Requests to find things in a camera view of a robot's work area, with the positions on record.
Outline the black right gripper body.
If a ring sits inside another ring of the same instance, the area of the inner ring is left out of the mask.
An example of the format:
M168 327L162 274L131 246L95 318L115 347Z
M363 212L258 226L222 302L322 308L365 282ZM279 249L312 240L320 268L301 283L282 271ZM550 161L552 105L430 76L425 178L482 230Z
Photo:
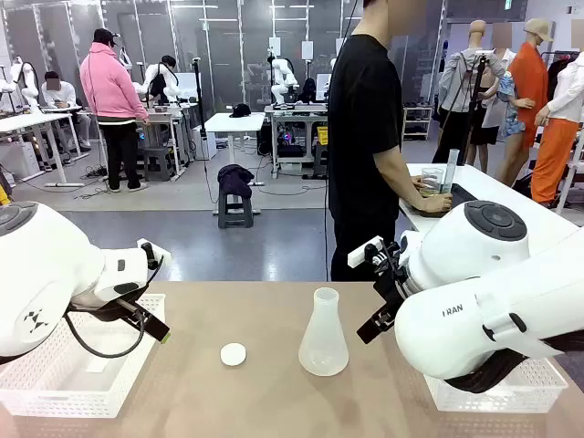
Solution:
M395 316L408 296L404 288L409 279L405 267L379 267L376 269L378 276L374 282L374 289L384 300L384 304L376 312L379 316Z

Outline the person's left hand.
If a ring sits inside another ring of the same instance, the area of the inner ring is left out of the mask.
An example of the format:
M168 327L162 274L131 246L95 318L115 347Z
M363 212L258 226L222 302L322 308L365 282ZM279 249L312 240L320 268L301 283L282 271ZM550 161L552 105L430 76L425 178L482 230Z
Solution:
M413 176L412 182L419 192L439 193L441 191L441 182L434 174Z

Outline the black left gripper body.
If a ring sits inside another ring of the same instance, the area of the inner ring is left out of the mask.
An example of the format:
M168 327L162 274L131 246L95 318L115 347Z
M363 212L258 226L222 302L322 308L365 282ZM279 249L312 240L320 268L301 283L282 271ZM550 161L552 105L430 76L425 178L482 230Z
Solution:
M133 328L145 328L150 313L137 303L118 298L116 303L123 309L121 319Z

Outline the person's right hand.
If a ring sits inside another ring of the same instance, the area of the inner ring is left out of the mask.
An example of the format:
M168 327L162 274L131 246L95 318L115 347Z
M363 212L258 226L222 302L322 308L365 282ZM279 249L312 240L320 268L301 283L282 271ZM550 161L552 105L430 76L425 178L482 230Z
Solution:
M423 199L421 210L428 214L448 212L453 208L453 197L450 193L439 193Z

